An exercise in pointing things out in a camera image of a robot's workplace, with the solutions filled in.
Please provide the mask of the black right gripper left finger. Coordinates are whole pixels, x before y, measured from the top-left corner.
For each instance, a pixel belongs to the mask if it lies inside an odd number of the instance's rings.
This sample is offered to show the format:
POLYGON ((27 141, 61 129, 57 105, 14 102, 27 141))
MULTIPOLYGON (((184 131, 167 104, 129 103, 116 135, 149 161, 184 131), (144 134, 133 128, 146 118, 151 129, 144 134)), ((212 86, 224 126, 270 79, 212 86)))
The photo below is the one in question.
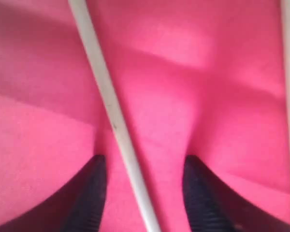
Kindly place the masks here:
POLYGON ((95 155, 62 188, 0 232, 97 232, 107 195, 104 155, 95 155))

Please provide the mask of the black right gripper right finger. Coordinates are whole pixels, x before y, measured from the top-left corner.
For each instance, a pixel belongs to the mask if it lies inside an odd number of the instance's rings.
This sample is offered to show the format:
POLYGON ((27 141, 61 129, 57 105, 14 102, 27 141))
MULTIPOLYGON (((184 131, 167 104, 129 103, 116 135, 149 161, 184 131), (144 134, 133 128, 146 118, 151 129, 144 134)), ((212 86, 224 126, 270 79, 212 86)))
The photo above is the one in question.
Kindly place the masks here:
POLYGON ((197 156, 185 157, 182 192, 193 232, 290 232, 290 224, 244 199, 197 156))

